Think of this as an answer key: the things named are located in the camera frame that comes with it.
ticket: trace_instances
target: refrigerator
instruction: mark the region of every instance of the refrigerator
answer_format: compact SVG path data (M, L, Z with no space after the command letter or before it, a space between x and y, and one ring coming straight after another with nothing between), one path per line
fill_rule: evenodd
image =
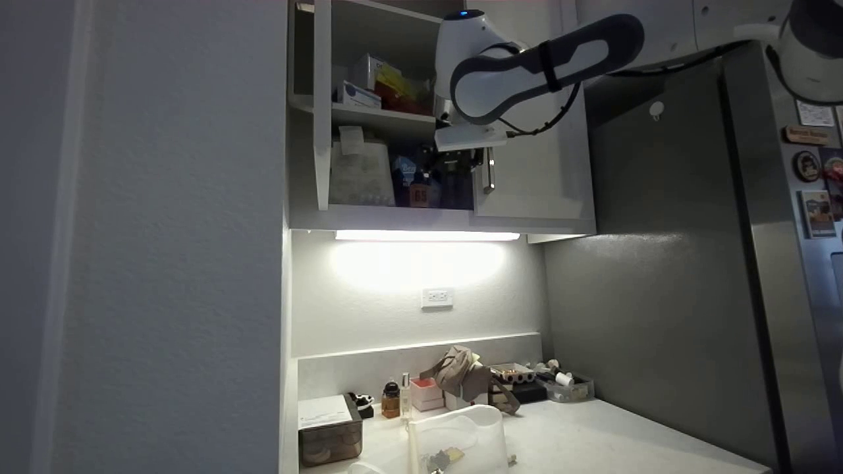
M832 108L762 44L587 86L597 235L545 248L551 347L600 397L772 470L843 470Z

